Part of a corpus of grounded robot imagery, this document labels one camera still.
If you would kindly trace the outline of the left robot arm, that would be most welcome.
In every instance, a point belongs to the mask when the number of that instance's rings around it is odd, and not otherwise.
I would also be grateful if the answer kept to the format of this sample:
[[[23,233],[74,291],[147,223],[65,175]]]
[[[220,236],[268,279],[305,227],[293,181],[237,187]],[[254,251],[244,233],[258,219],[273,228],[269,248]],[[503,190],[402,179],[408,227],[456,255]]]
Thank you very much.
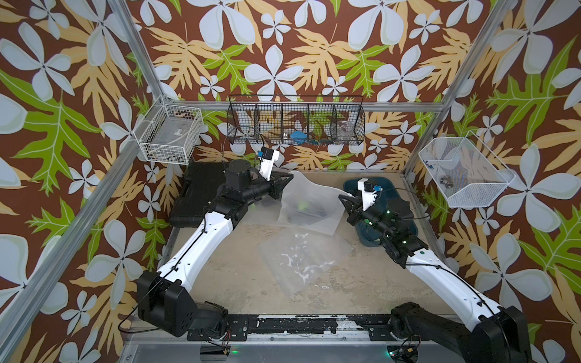
[[[137,281],[139,318],[155,328],[181,337],[190,330],[219,339],[227,333],[228,311],[211,302],[195,302],[192,288],[216,248],[234,231],[250,205],[270,196],[282,197],[293,179],[274,169],[279,151],[261,148],[260,165],[233,160],[226,168],[225,182],[209,202],[201,224],[185,245],[156,272],[144,272]]]

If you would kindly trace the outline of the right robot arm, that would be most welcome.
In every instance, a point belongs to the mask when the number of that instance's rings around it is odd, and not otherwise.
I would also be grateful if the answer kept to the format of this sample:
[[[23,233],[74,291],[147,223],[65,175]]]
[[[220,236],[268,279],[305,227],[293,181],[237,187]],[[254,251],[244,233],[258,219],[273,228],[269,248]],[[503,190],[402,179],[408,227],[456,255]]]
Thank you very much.
[[[343,190],[339,200],[348,223],[370,228],[373,242],[423,281],[458,317],[454,322],[406,302],[391,310],[388,331],[394,337],[432,340],[466,362],[531,361],[524,314],[478,292],[439,259],[413,231],[415,216],[408,201],[378,178],[351,179]]]

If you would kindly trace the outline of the clear zip-top bag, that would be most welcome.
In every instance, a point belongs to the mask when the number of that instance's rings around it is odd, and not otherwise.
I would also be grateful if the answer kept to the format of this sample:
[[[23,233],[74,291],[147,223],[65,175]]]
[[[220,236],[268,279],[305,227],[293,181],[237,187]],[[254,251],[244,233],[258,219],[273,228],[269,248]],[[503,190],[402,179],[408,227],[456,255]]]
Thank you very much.
[[[345,191],[319,185],[299,171],[292,171],[292,180],[284,187],[278,222],[333,235],[345,211],[339,196]]]
[[[281,211],[281,201],[270,196],[265,196],[260,201],[249,206],[248,212],[243,217],[242,224],[283,226],[278,218]]]

